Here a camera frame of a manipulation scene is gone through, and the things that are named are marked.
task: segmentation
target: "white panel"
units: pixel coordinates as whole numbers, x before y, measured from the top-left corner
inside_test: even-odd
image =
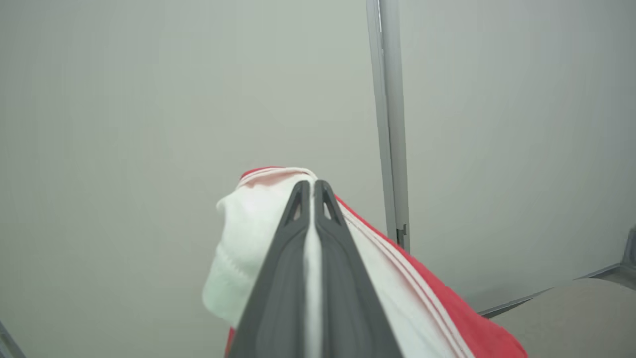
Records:
[[[27,357],[220,357],[214,205],[306,166],[385,230],[364,1],[3,1],[0,320]]]
[[[400,2],[411,252],[476,310],[619,262],[636,2]]]

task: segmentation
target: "red fabric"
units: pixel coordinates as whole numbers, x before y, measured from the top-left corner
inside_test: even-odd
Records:
[[[268,168],[282,167],[274,166],[250,170],[245,172],[241,178],[256,171]],[[413,266],[413,268],[415,268],[417,273],[420,274],[438,297],[444,308],[446,308],[450,319],[457,327],[457,330],[466,342],[466,345],[468,345],[471,349],[475,358],[516,358],[528,356],[523,347],[519,344],[519,342],[517,342],[512,334],[509,334],[505,329],[478,315],[466,302],[464,302],[464,300],[462,300],[452,289],[447,287],[439,278],[431,273],[421,262],[416,260],[416,258],[411,256],[408,252],[404,251],[403,248],[399,247],[395,242],[369,224],[338,196],[336,196],[336,199],[342,206],[350,211],[351,214],[360,220],[360,222],[369,227],[379,237],[383,238],[386,242],[390,243],[395,249],[397,249],[398,252]],[[231,328],[228,337],[228,344],[225,348],[226,355],[230,351],[230,345],[232,344],[233,337],[234,328]]]

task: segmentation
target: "cloth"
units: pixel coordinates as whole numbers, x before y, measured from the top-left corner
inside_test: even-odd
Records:
[[[239,324],[291,189],[316,179],[303,168],[255,169],[218,203],[225,226],[203,300],[232,327]],[[337,200],[404,357],[526,356],[512,335],[475,313],[424,265]],[[307,246],[305,257],[319,257]]]

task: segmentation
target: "garment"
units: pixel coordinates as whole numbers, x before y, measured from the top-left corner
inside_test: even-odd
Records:
[[[232,327],[239,324],[289,193],[301,180],[314,183],[317,177],[303,168],[248,171],[217,205],[225,226],[203,299]],[[404,357],[525,357],[510,334],[337,200]],[[305,255],[319,257],[313,248]]]

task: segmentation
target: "white fabric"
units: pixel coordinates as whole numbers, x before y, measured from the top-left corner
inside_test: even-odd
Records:
[[[291,189],[300,180],[308,180],[313,188],[316,179],[307,169],[263,169],[241,179],[237,189],[218,203],[225,228],[203,299],[210,312],[232,327],[239,324]],[[403,355],[472,357],[446,310],[410,263],[344,206],[340,208]],[[319,257],[313,244],[307,243],[305,249],[310,262]],[[316,268],[310,262],[306,267]],[[308,287],[308,295],[316,292],[319,295],[320,290]],[[320,326],[320,322],[311,324]]]

